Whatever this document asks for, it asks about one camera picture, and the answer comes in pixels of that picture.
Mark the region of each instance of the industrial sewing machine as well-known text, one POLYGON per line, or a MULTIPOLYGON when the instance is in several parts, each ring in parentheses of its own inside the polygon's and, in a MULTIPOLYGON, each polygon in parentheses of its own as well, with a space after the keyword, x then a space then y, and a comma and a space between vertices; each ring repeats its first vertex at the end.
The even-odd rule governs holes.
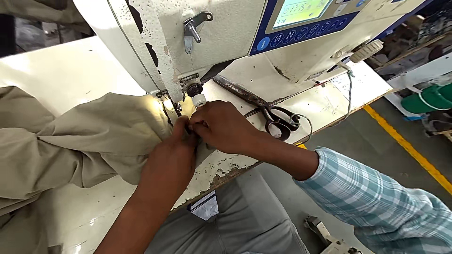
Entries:
POLYGON ((373 38, 423 1, 74 0, 135 81, 176 107, 186 94, 203 105, 202 84, 241 57, 264 54, 268 75, 299 90, 329 80, 339 61, 381 49, 373 38))

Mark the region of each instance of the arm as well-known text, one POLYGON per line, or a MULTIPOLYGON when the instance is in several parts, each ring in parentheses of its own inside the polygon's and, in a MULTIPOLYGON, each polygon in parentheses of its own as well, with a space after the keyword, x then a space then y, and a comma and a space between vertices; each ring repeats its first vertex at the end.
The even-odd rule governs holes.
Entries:
POLYGON ((173 135, 149 154, 135 192, 95 254, 144 253, 194 174, 196 138, 183 139, 187 122, 180 117, 173 135))
POLYGON ((231 103, 209 102, 190 119, 205 142, 291 174, 326 212, 355 226, 376 253, 450 253, 452 213, 434 195, 326 148, 300 149, 255 129, 231 103))

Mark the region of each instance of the gray pants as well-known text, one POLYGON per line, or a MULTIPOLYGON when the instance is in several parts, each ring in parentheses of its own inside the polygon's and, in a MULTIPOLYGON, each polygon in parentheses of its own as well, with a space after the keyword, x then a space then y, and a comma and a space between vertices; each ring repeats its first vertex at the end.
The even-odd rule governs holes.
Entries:
POLYGON ((168 216, 146 254, 308 254, 283 206, 256 170, 216 190, 219 214, 204 221, 187 209, 168 216))

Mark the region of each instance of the control panel button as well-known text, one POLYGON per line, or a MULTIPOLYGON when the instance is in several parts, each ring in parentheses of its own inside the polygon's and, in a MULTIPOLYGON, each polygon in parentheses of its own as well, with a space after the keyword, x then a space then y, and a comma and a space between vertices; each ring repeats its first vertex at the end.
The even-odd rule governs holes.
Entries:
POLYGON ((278 46, 278 44, 280 44, 283 40, 284 34, 279 33, 278 35, 276 35, 272 41, 270 42, 270 46, 271 47, 276 47, 278 46))
POLYGON ((311 29, 309 29, 308 34, 306 35, 306 38, 311 37, 312 35, 315 34, 315 32, 317 31, 317 29, 320 27, 320 24, 316 24, 314 25, 311 29))
POLYGON ((364 4, 366 2, 366 0, 359 0, 359 2, 356 4, 356 7, 361 6, 362 4, 364 4))
POLYGON ((322 26, 320 26, 319 30, 315 34, 319 35, 319 34, 323 33, 323 31, 325 31, 328 28, 330 23, 331 23, 331 21, 325 22, 322 26))
POLYGON ((261 50, 265 49, 269 43, 270 43, 270 37, 265 37, 264 39, 260 40, 259 44, 257 44, 257 50, 261 51, 261 50))
POLYGON ((292 30, 288 34, 286 34, 286 36, 284 37, 284 40, 282 40, 283 44, 286 44, 289 41, 291 41, 295 37, 296 33, 297 32, 295 30, 292 30))
POLYGON ((330 31, 330 30, 332 30, 333 28, 335 28, 336 27, 336 25, 339 23, 339 20, 335 20, 331 25, 330 25, 330 27, 328 27, 328 31, 330 31))
POLYGON ((299 32, 297 32, 297 35, 295 35, 295 40, 298 41, 299 39, 303 38, 305 34, 308 32, 308 27, 303 27, 299 32))
POLYGON ((339 23, 336 25, 336 29, 340 28, 346 21, 347 21, 347 18, 344 18, 341 21, 339 21, 339 23))
POLYGON ((339 16, 339 14, 345 9, 347 4, 339 5, 336 11, 333 13, 333 17, 339 16))

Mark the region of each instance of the plaid shirt sleeve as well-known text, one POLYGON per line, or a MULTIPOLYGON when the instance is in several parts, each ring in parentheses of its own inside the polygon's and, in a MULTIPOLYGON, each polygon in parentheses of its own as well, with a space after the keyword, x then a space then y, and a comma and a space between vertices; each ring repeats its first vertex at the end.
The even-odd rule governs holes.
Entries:
POLYGON ((328 148, 318 147, 319 167, 295 181, 325 212, 354 226, 375 253, 452 253, 452 212, 434 195, 328 148))

